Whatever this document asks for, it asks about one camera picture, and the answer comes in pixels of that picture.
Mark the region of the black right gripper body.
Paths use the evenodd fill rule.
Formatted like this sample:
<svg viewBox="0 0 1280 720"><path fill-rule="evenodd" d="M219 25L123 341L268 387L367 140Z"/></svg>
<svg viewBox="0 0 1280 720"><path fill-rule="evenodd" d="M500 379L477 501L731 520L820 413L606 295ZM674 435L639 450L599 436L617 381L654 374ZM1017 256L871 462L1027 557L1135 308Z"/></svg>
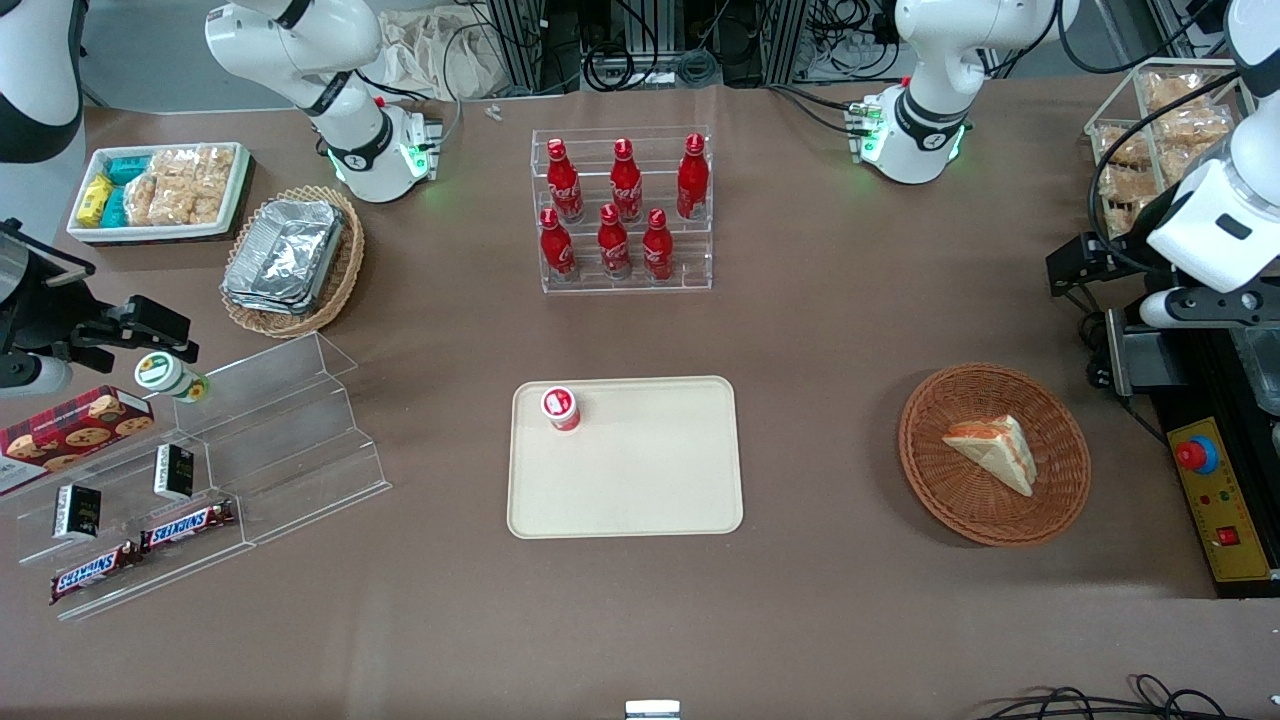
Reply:
<svg viewBox="0 0 1280 720"><path fill-rule="evenodd" d="M3 223L4 373L41 373L52 360L77 363L82 323L99 316L84 279L96 265L42 243L19 222Z"/></svg>

